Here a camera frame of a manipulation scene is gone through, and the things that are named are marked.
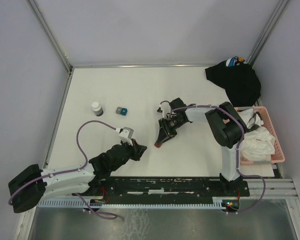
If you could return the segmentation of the red Sat pill box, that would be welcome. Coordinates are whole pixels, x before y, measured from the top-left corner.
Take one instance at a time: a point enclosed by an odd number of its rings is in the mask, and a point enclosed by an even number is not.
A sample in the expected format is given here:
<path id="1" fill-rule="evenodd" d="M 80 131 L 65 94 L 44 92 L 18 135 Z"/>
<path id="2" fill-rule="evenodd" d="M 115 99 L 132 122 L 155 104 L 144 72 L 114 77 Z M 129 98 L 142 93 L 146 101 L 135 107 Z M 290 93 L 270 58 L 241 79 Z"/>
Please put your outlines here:
<path id="1" fill-rule="evenodd" d="M 155 146 L 156 148 L 160 148 L 161 145 L 162 145 L 161 143 L 157 143 L 157 142 L 154 144 L 154 146 Z"/>

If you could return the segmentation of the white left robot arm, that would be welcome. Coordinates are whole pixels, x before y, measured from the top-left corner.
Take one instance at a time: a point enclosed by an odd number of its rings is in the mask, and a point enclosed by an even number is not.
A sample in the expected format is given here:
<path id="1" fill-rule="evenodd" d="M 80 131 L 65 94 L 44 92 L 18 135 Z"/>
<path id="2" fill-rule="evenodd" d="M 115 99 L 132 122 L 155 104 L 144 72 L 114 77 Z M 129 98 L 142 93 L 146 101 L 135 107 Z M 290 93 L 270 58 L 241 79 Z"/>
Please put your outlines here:
<path id="1" fill-rule="evenodd" d="M 32 164 L 8 183 L 8 204 L 15 213 L 23 213 L 50 198 L 85 192 L 96 195 L 101 189 L 100 180 L 129 160 L 140 161 L 146 150 L 133 139 L 132 144 L 122 141 L 83 165 L 40 169 L 38 164 Z"/>

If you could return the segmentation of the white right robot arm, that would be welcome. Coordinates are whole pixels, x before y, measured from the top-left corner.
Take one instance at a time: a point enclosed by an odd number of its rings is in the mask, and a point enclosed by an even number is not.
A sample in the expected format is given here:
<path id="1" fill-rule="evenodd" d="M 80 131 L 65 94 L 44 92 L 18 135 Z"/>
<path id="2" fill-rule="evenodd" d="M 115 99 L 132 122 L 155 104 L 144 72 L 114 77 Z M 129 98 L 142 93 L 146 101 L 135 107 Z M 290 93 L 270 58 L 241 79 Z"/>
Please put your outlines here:
<path id="1" fill-rule="evenodd" d="M 179 97 L 170 101 L 170 112 L 158 120 L 159 132 L 154 146 L 161 145 L 175 136 L 177 129 L 187 123 L 208 123 L 212 135 L 221 146 L 222 168 L 219 189 L 226 196 L 238 189 L 242 176 L 239 173 L 239 146 L 248 131 L 247 125 L 230 102 L 218 106 L 186 105 Z"/>

